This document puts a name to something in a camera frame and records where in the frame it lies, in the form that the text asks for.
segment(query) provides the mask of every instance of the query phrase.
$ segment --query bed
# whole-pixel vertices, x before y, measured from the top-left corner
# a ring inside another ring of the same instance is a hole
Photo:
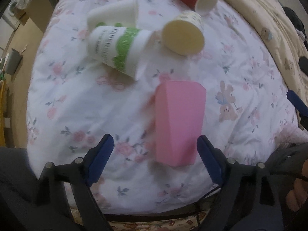
[[[240,163],[265,162],[284,126],[298,127],[286,92],[293,89],[306,102],[297,61],[308,53],[277,0],[219,0],[203,17],[204,49],[188,57],[166,49],[160,37],[163,25],[188,7],[180,0],[138,0],[137,27],[156,32],[153,58],[138,82],[87,54],[87,12],[116,1],[60,0],[53,12],[27,104],[27,149],[38,177],[45,163],[70,163],[108,133],[114,151],[91,188],[103,213],[160,213],[200,199],[215,185],[199,156],[185,167],[155,161],[153,95],[167,80],[206,88],[202,134]]]

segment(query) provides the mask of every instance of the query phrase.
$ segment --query beige blanket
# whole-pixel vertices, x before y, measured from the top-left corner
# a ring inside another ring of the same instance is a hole
[[[225,0],[258,32],[289,89],[308,105],[308,78],[298,60],[308,57],[303,42],[278,0]]]

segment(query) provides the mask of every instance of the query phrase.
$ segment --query metal screw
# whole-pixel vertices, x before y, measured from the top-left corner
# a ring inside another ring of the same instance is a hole
[[[82,163],[83,161],[84,161],[84,159],[81,158],[81,157],[78,157],[78,158],[75,159],[75,163],[77,163],[77,164],[80,164],[80,163]]]
[[[259,163],[258,163],[258,167],[259,167],[259,168],[265,168],[265,164],[264,164],[263,162],[259,162]]]
[[[51,161],[45,164],[45,168],[51,168],[52,166],[53,166],[53,163]]]
[[[230,163],[230,164],[234,164],[236,162],[236,160],[234,158],[229,157],[227,159],[227,162]]]

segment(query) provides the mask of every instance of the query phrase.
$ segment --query human hand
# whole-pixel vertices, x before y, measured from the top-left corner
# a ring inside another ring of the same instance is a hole
[[[303,176],[308,177],[308,159],[304,162],[301,170]],[[308,197],[308,182],[300,179],[295,179],[294,189],[292,189],[285,197],[285,202],[290,210],[298,211]]]

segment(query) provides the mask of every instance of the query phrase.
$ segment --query pink cardboard container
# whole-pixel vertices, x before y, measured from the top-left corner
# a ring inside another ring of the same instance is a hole
[[[206,89],[197,82],[166,81],[155,94],[156,160],[173,167],[195,163]]]

